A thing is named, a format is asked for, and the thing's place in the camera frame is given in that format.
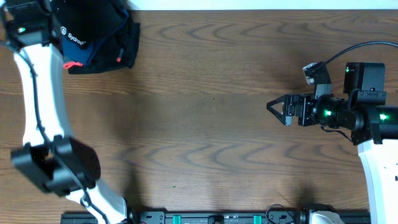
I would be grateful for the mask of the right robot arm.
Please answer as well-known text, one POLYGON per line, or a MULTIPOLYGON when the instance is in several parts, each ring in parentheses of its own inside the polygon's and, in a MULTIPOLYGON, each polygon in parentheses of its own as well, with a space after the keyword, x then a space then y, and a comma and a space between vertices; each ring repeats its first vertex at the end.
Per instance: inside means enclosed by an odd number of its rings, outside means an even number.
POLYGON ((348 62, 347 99, 333 96, 328 70, 320 63, 303 72, 313 93, 281 96, 268 102, 267 110, 285 126, 296 116, 301 126, 349 130, 365 173, 371 223, 397 223, 397 107, 386 105, 385 65, 348 62))

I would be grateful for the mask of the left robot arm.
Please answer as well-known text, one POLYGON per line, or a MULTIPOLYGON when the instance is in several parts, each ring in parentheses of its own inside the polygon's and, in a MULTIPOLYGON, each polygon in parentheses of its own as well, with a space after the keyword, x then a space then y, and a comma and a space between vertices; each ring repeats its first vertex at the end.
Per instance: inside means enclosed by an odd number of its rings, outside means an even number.
POLYGON ((126 200, 101 178, 95 151, 76 140, 62 86, 60 24, 49 1, 2 1, 1 45, 22 80, 25 132, 12 164, 39 190, 78 203, 98 223, 128 223, 126 200))

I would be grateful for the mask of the black t-shirt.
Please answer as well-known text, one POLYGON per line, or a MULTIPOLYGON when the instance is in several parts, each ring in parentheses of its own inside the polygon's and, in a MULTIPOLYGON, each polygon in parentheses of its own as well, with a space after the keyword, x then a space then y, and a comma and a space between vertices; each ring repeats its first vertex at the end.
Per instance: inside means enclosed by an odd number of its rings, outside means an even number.
POLYGON ((118 0, 52 0, 63 37, 80 49, 119 30, 129 14, 118 0))

